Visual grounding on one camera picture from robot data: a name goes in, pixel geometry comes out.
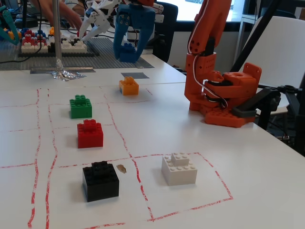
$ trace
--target chair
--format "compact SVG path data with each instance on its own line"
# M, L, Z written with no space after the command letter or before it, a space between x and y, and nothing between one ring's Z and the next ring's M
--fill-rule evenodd
M252 32L260 22L259 18ZM301 86L305 72L305 21L272 17L262 36L256 43L245 62L262 68L260 84L268 86ZM287 121L289 102L281 94L281 102L272 115L283 114Z
M159 39L153 43L153 54L164 62L168 62L171 53L171 47L173 42L173 34L175 32L175 25L178 16L178 7L166 2L157 2L157 4L163 5L163 23L155 24L156 36L160 36Z

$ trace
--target robotic arm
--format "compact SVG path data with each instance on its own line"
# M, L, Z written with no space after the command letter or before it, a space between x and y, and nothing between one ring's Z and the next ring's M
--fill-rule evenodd
M87 9L85 13L84 21L80 29L80 39L82 39L82 41L86 41L102 32L105 33L110 28L110 23L107 19L112 11L118 7L121 1L122 0L103 0L99 4L94 1L92 6ZM94 23L95 26L83 38L84 33L92 23Z
M187 45L184 95L190 101L190 110L200 111L206 123L241 127L253 122L255 116L237 117L231 109L256 94L262 69L246 63L242 73L221 75L214 70L214 48L220 41L230 6L231 0L205 0L196 15Z
M86 41L99 33L106 32L110 28L108 18L116 8L117 16L113 41L115 58L120 59L121 62L135 63L153 33L154 23L163 22L163 6L154 3L153 0L136 0L133 2L102 0L99 4L93 2L85 13L84 22L80 29L80 39ZM91 23L94 23L95 26L83 37ZM129 27L140 31L137 48L130 43L122 45L124 35L128 32Z
M10 30L12 31L14 37L11 38L3 28L9 27ZM0 36L11 42L14 45L17 45L19 43L19 36L18 36L18 31L17 28L14 24L13 18L11 17L11 14L9 10L6 8L6 6L1 6L0 7Z

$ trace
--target person's arm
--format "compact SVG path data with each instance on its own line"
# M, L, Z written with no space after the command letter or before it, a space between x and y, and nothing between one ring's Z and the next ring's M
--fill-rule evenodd
M32 4L39 10L38 0L30 0ZM52 0L39 0L41 5L42 14L49 20L50 24L53 25L53 6ZM66 6L63 2L59 2L60 15L63 16L71 25L71 27L80 29L81 28L81 18L80 16Z

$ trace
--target white table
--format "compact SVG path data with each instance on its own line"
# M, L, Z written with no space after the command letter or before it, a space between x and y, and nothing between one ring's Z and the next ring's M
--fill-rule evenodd
M184 76L144 58L158 66L137 80L138 96L119 93L122 69L69 82L0 72L1 228L303 229L305 159L253 123L205 124L189 111ZM90 98L103 148L77 149L76 94ZM166 185L161 158L171 152L195 162L195 185ZM86 203L82 167L102 160L126 168L116 169L120 196Z

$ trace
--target orange robotic arm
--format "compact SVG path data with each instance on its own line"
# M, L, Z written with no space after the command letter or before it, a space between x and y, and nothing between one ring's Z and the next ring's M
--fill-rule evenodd
M262 70L250 63L243 73L221 75L214 70L214 48L219 44L230 7L231 0L205 0L196 15L187 45L184 94L190 101L190 110L205 115L206 123L241 127L254 118L238 118L230 109L256 94Z

